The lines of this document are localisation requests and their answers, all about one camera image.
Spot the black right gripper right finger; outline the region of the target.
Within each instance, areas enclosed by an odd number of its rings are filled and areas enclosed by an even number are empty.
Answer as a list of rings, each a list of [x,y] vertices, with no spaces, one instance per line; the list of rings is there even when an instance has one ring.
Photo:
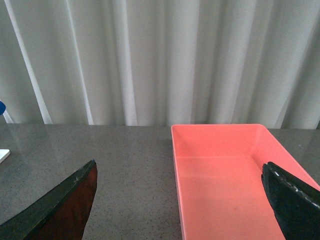
[[[320,238],[320,191],[273,162],[262,166],[262,185],[287,240]]]

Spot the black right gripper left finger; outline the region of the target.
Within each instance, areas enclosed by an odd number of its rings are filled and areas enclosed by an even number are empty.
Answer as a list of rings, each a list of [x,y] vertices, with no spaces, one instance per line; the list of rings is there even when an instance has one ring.
[[[97,191],[94,160],[0,226],[2,240],[81,240]]]

